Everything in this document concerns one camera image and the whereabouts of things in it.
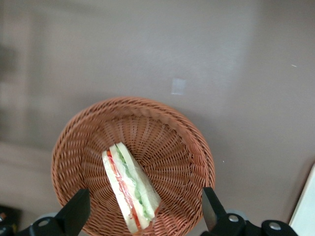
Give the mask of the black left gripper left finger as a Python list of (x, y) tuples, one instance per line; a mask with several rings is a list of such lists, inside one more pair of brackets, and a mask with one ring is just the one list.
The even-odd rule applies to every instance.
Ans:
[(54, 216), (33, 222), (18, 236), (77, 236), (91, 213), (89, 189), (80, 189)]

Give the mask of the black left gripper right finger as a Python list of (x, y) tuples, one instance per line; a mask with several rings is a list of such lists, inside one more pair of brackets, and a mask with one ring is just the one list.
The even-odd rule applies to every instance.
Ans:
[(237, 211), (226, 211), (211, 187), (202, 190), (202, 213), (207, 230), (201, 236), (245, 235), (245, 219)]

